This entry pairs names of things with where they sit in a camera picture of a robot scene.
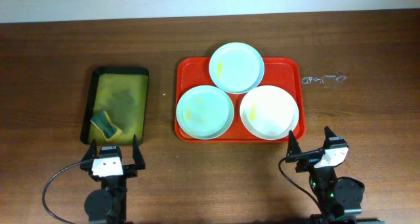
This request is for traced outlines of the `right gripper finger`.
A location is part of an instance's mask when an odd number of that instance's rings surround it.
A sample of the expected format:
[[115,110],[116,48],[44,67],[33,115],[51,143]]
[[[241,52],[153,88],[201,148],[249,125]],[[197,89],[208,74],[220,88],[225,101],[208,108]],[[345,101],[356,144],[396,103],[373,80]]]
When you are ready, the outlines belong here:
[[301,154],[299,143],[297,142],[295,135],[292,130],[288,132],[288,146],[286,156],[298,155]]
[[324,148],[330,148],[330,146],[335,143],[336,134],[334,134],[334,132],[332,132],[332,130],[328,126],[324,127],[324,134]]

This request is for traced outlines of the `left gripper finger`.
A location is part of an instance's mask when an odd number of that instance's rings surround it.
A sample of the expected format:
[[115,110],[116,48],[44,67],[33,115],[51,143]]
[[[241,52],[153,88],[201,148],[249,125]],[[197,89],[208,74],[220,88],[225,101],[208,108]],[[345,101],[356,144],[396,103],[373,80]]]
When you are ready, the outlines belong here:
[[96,155],[97,155],[97,145],[96,145],[96,141],[93,139],[81,161],[82,162],[92,161],[96,158]]
[[133,135],[133,152],[132,157],[135,162],[135,166],[137,170],[146,169],[146,163],[142,156],[142,153],[139,149],[139,143],[136,135]]

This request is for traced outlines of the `green and yellow sponge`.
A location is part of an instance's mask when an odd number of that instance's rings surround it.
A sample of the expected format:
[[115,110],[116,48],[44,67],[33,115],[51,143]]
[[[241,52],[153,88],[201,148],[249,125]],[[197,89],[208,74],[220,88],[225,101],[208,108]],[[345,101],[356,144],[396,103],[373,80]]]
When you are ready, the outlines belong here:
[[106,111],[100,111],[93,115],[90,122],[101,132],[106,142],[110,142],[122,134],[122,130],[111,121]]

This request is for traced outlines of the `white cream plate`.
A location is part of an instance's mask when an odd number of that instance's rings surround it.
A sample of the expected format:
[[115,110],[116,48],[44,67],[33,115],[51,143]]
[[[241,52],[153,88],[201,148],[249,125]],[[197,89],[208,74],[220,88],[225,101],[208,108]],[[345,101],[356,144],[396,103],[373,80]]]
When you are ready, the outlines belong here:
[[240,118],[254,136],[274,141],[288,136],[299,122],[295,99],[284,89],[272,85],[250,90],[240,103]]

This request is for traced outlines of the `light blue plate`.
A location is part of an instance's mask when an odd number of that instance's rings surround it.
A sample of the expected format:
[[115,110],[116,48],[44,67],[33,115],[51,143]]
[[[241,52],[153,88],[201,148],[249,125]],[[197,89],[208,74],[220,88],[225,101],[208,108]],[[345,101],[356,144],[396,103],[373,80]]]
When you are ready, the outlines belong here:
[[231,94],[246,93],[260,84],[265,65],[261,54],[252,46],[233,42],[219,47],[209,61],[213,83]]
[[187,90],[178,100],[176,119],[189,136],[209,140],[228,131],[234,120],[234,104],[223,90],[200,85]]

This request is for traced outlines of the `light blue plate top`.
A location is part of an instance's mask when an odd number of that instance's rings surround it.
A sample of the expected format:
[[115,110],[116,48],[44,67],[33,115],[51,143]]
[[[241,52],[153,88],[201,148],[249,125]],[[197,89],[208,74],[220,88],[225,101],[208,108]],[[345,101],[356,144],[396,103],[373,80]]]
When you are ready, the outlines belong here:
[[233,42],[219,47],[209,61],[213,83],[231,94],[246,93],[260,84],[265,65],[261,54],[252,46]]

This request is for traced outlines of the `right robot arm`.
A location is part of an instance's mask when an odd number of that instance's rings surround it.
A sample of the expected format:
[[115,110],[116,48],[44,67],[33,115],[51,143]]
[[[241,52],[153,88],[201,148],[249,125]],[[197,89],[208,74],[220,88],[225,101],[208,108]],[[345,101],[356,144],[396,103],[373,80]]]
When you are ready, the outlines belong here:
[[319,214],[312,214],[309,223],[356,223],[356,216],[361,214],[361,202],[365,186],[351,177],[337,177],[335,168],[341,165],[347,156],[348,145],[326,126],[323,146],[308,152],[302,152],[292,131],[288,136],[285,158],[279,163],[295,163],[297,173],[308,172],[308,183],[312,192],[304,190],[293,182],[284,171],[281,174],[293,186],[303,191],[316,204]]

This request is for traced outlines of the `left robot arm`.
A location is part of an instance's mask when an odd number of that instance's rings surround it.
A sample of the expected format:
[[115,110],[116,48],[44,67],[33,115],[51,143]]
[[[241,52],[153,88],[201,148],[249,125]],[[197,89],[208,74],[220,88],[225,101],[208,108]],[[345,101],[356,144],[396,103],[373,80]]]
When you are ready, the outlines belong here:
[[91,192],[85,200],[88,222],[95,224],[122,224],[127,220],[127,180],[138,176],[146,164],[139,149],[136,136],[132,143],[133,164],[122,164],[119,146],[104,146],[100,150],[92,141],[82,158],[80,169],[101,184],[101,188]]

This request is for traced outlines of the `red plastic serving tray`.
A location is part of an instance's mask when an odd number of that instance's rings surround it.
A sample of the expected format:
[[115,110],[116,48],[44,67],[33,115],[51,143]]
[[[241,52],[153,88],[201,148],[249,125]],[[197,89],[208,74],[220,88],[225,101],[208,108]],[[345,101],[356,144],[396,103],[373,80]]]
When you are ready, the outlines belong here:
[[[301,89],[301,77],[297,63],[286,57],[264,57],[264,76],[261,85],[273,85],[287,91],[296,101],[299,109],[299,121],[293,130],[296,139],[301,139],[306,132],[305,112]],[[209,57],[188,57],[180,61],[177,69],[177,90],[175,100],[179,101],[187,90],[199,85],[211,85],[214,83],[209,75]],[[240,102],[243,94],[230,94],[235,106],[235,116],[232,125],[221,136],[210,139],[212,143],[266,143],[252,135],[239,116]]]

